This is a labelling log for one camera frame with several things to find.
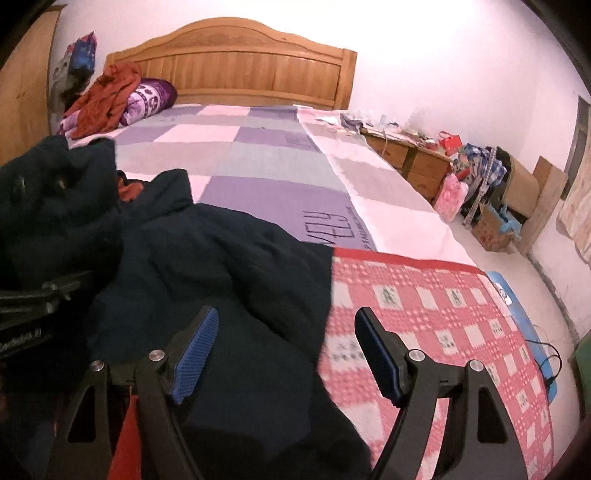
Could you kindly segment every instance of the wooden cabinet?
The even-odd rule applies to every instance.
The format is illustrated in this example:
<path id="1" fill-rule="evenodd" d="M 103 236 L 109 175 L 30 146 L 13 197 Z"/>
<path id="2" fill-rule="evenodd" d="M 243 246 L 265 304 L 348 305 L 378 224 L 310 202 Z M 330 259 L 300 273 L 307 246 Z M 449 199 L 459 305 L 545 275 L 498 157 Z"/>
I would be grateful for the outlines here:
<path id="1" fill-rule="evenodd" d="M 406 174 L 405 178 L 410 185 L 432 203 L 451 168 L 451 163 L 445 155 L 417 147 L 409 152 L 404 161 L 402 176 Z"/>
<path id="2" fill-rule="evenodd" d="M 363 136 L 368 145 L 396 168 L 417 192 L 429 202 L 435 199 L 443 179 L 451 170 L 450 160 L 445 155 L 398 140 L 388 140 L 386 144 L 381 137 L 367 133 Z"/>
<path id="3" fill-rule="evenodd" d="M 392 140 L 388 140 L 388 143 L 386 144 L 386 141 L 383 138 L 375 137 L 373 135 L 365 135 L 365 140 L 378 155 L 381 155 L 385 161 L 397 170 L 402 170 L 408 150 L 413 147 L 410 144 L 407 145 Z"/>
<path id="4" fill-rule="evenodd" d="M 0 70 L 0 166 L 50 134 L 49 59 L 63 7 L 50 7 L 41 14 Z"/>

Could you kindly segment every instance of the tiled floor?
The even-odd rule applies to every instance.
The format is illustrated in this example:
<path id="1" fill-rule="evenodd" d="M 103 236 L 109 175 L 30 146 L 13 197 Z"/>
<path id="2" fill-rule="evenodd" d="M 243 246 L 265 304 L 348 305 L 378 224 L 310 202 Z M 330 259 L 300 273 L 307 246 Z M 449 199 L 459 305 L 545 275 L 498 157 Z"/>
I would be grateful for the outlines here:
<path id="1" fill-rule="evenodd" d="M 479 268 L 503 275 L 535 326 L 540 340 L 552 343 L 560 352 L 564 365 L 557 379 L 558 394 L 550 405 L 556 463 L 579 427 L 579 399 L 568 362 L 574 345 L 562 314 L 533 265 L 512 245 L 505 252 L 487 252 L 471 231 L 462 226 L 460 216 L 450 226 L 456 240 Z"/>

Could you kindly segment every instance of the curtain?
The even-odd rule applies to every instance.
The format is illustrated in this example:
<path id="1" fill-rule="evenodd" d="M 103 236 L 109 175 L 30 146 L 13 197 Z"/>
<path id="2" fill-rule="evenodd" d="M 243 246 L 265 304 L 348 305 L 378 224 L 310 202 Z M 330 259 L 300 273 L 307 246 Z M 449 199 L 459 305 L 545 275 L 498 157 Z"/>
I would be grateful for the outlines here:
<path id="1" fill-rule="evenodd" d="M 581 257 L 591 265 L 591 110 L 588 126 L 583 160 L 558 219 Z"/>

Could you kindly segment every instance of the metal screw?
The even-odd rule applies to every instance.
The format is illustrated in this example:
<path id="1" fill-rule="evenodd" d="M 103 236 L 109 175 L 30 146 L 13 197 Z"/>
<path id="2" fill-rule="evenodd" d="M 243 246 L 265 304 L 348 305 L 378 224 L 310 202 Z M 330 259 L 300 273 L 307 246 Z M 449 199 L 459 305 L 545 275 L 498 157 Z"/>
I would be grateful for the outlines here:
<path id="1" fill-rule="evenodd" d="M 160 362 L 164 358 L 165 353 L 162 350 L 152 350 L 148 354 L 148 358 L 153 362 Z"/>
<path id="2" fill-rule="evenodd" d="M 105 363 L 102 360 L 95 360 L 90 364 L 90 369 L 93 372 L 100 372 L 105 367 Z"/>
<path id="3" fill-rule="evenodd" d="M 422 362 L 425 360 L 425 354 L 422 350 L 410 350 L 408 353 L 408 357 L 415 362 Z"/>
<path id="4" fill-rule="evenodd" d="M 475 372 L 482 372 L 484 370 L 484 364 L 480 360 L 470 360 L 469 365 Z"/>

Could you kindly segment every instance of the bed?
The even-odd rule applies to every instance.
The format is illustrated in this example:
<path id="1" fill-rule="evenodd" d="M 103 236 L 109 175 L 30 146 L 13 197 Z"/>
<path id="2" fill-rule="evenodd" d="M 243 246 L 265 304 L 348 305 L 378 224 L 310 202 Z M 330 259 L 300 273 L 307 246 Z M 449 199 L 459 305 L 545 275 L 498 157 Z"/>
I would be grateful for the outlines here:
<path id="1" fill-rule="evenodd" d="M 335 247 L 319 373 L 374 462 L 397 410 L 379 395 L 353 332 L 356 309 L 368 304 L 409 348 L 458 365 L 481 359 L 529 477 L 544 478 L 553 464 L 548 403 L 507 306 L 429 203 L 340 124 L 355 52 L 251 20 L 211 18 L 107 56 L 107 64 L 117 61 L 137 62 L 143 76 L 178 90 L 171 109 L 107 134 L 128 178 L 183 168 L 195 202 Z M 446 408 L 441 401 L 421 479 L 433 474 Z"/>

